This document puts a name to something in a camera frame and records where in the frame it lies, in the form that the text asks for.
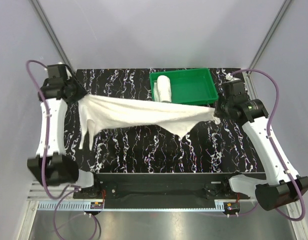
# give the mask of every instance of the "white cable clip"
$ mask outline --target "white cable clip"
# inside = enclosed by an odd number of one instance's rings
[[[230,73],[228,73],[228,74],[226,74],[226,80],[228,80],[228,81],[234,81],[234,80],[240,80],[239,78],[237,78],[237,77],[233,77],[232,76],[232,74],[230,74]]]
[[[233,79],[232,74],[228,73],[226,74],[226,80],[231,81]]]

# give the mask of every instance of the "metal floor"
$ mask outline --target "metal floor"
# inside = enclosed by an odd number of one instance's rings
[[[241,213],[253,207],[241,203]],[[57,226],[79,214],[59,211]],[[275,210],[261,207],[248,216],[215,217],[201,212],[101,212],[101,240],[296,240],[290,221]],[[87,240],[94,231],[94,221],[81,216],[59,230],[66,240]],[[58,240],[53,231],[53,211],[37,211],[30,240]]]

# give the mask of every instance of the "black motor joint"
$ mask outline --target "black motor joint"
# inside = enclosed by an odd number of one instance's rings
[[[48,65],[47,73],[48,78],[40,88],[46,99],[63,99],[67,104],[73,104],[88,94],[68,65]]]
[[[227,81],[221,86],[223,94],[218,93],[216,117],[235,120],[243,125],[247,121],[254,122],[256,118],[269,116],[259,99],[250,100],[241,79]]]

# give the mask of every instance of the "metal corner post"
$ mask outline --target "metal corner post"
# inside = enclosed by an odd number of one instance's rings
[[[249,65],[249,69],[253,69],[255,68],[256,64],[258,63],[258,61],[260,60],[265,48],[267,47],[267,45],[269,44],[273,34],[275,33],[275,31],[277,30],[278,26],[280,25],[283,17],[285,16],[285,14],[287,13],[288,9],[290,8],[290,6],[292,5],[294,0],[285,0],[282,4],[282,6],[280,7],[273,23],[271,24],[269,30],[267,31],[265,38],[263,40],[263,42],[261,43],[261,45],[259,46],[251,64]]]
[[[52,28],[52,25],[48,19],[48,17],[46,16],[39,0],[29,0],[29,2],[31,3],[34,11],[36,12],[38,18],[40,19],[40,21],[42,22],[48,36],[50,37],[52,43],[54,44],[59,56],[61,57],[62,59],[62,62],[64,64],[67,64],[73,71],[75,71],[75,69],[73,68],[69,58],[67,57],[64,49],[62,48],[62,45],[59,41],[59,39],[57,38],[53,28]]]

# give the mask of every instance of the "black tabletop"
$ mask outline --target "black tabletop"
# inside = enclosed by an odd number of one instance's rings
[[[150,73],[176,69],[79,69],[77,78],[93,95],[152,100]],[[218,92],[227,73],[236,68],[211,68]],[[216,173],[264,172],[247,135],[235,122],[198,123],[180,139],[157,126],[106,129],[79,149],[81,140],[78,105],[71,105],[64,127],[66,154],[85,171],[97,173]]]

